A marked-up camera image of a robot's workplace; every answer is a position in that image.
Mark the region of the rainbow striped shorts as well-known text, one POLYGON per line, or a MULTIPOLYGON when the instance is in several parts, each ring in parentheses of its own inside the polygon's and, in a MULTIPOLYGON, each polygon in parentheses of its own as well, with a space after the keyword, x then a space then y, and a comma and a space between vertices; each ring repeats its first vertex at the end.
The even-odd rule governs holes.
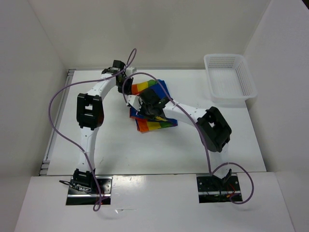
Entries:
MULTIPOLYGON (((138 95, 148 87, 153 89, 160 98, 166 97, 166 94, 162 90, 161 86, 155 80, 133 84, 131 91, 133 95, 138 95)), ((129 109, 129 117, 135 120, 137 130, 141 133, 178 126, 178 121, 175 119, 163 119, 161 117, 156 119, 148 119, 147 117, 140 115, 133 107, 130 107, 129 109)))

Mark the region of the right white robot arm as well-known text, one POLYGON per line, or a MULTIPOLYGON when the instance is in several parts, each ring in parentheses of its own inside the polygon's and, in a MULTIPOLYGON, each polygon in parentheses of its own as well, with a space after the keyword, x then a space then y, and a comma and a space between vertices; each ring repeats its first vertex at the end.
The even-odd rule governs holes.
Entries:
POLYGON ((206 151, 212 186, 223 190, 229 183, 231 170, 227 174, 217 174, 211 170, 209 152, 221 153, 229 143, 232 130, 219 111, 211 106, 208 109, 194 108, 173 100, 166 91, 159 96, 153 89, 147 88, 137 96, 128 97, 129 104, 142 116, 149 119, 175 119, 196 128, 206 151))

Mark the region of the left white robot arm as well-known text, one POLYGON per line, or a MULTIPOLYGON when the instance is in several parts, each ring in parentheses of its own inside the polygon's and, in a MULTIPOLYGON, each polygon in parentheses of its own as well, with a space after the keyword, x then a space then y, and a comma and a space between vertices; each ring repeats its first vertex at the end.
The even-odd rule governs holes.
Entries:
POLYGON ((111 67, 104 69, 100 81, 86 93, 77 96, 76 119, 81 131, 81 143, 83 148, 73 179, 70 184, 78 191, 91 193, 98 190, 96 180, 92 173, 95 172, 95 143, 99 127, 103 124, 104 111, 103 99, 115 86, 119 90, 125 87, 125 92, 131 92, 131 80, 126 79, 125 63, 114 60, 111 67))

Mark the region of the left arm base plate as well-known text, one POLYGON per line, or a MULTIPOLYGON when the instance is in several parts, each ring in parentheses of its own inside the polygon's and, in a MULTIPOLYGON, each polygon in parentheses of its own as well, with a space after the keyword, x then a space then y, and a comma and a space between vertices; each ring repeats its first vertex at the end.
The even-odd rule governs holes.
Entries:
MULTIPOLYGON (((97 176, 98 184, 101 189, 102 202, 101 205, 111 204, 112 195, 112 176, 97 176)), ((66 205, 78 206, 78 205, 94 205, 99 201, 99 190, 94 183, 92 189, 87 187, 73 187, 69 185, 68 194, 66 199, 66 205)))

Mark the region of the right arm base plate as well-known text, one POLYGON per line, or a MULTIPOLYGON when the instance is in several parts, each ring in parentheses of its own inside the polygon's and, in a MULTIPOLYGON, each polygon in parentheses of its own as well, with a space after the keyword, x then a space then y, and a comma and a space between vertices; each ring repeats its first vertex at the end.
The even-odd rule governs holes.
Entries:
POLYGON ((219 179, 210 175, 197 175, 197 190, 199 203, 242 202, 238 177, 233 174, 222 185, 219 179))

